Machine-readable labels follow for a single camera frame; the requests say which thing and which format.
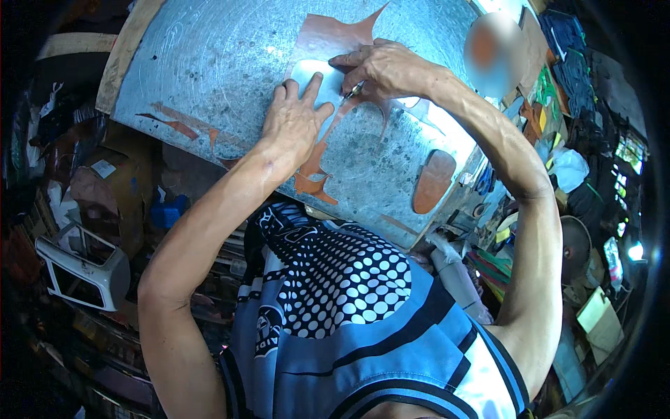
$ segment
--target blue jersey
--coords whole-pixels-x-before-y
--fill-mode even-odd
[[[503,346],[382,237],[282,206],[255,224],[221,353],[232,417],[360,418],[386,401],[462,419],[524,409]]]

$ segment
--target oval leather piece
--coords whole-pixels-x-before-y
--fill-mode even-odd
[[[447,152],[433,150],[428,163],[421,170],[414,191],[412,206],[417,214],[427,214],[435,208],[452,184],[456,160]]]

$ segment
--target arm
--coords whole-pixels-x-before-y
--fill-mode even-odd
[[[225,418],[225,392],[193,320],[190,298],[225,239],[312,152],[321,124],[333,112],[314,110],[322,75],[302,100],[287,80],[275,89],[263,137],[170,229],[140,280],[139,333],[144,360],[171,418]]]
[[[487,329],[514,359],[532,400],[553,361],[562,310],[561,223],[542,161],[514,124],[448,68],[397,42],[377,39],[374,46],[337,56],[331,64],[355,67],[344,79],[344,92],[371,80],[382,97],[420,96],[449,112],[519,202],[512,278],[496,325]]]

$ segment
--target galvanized metal surface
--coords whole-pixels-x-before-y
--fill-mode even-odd
[[[239,158],[258,141],[273,87],[283,81],[307,13],[354,23],[382,5],[383,1],[165,2],[135,53],[112,118],[216,164],[219,158]],[[463,45],[475,19],[464,0],[392,1],[377,20],[373,35],[403,42],[467,82]],[[160,112],[165,110],[161,106],[218,129],[214,152],[205,128],[191,126],[200,135],[191,140],[167,125],[137,116],[151,113],[174,120]],[[322,159],[322,167],[334,175],[324,190],[339,204],[297,195],[293,178],[279,191],[410,247],[417,239],[411,231],[422,232],[440,206],[426,215],[415,214],[411,207],[430,151],[442,149],[453,155],[458,164],[456,179],[476,146],[443,110],[431,106],[429,118],[445,135],[394,110],[380,138],[381,112],[363,104],[335,128]]]

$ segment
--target hand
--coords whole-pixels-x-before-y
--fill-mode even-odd
[[[371,80],[382,99],[426,97],[439,66],[398,42],[377,38],[374,43],[328,61],[332,66],[356,67],[344,77],[342,92],[349,93],[361,81]]]
[[[293,79],[275,88],[263,124],[263,136],[255,149],[271,159],[284,181],[307,161],[321,125],[335,111],[330,102],[314,110],[314,101],[323,79],[323,74],[314,73],[302,99],[297,97],[299,86]]]

